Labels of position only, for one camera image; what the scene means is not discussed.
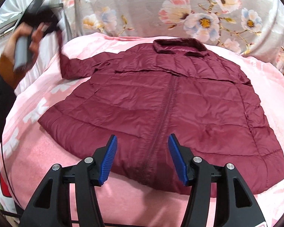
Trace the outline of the person's left hand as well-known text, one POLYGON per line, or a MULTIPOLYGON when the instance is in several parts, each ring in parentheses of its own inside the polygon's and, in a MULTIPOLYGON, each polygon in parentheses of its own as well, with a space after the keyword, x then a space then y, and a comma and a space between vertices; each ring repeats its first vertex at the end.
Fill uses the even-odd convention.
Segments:
POLYGON ((14 60, 16 42, 22 36, 27 36, 31 39, 29 50, 33 54, 32 62, 35 63, 39 55, 39 45, 43 37, 43 28, 48 25, 41 23, 36 29, 26 23, 21 23, 9 38, 6 46, 4 47, 3 54, 10 60, 14 60))

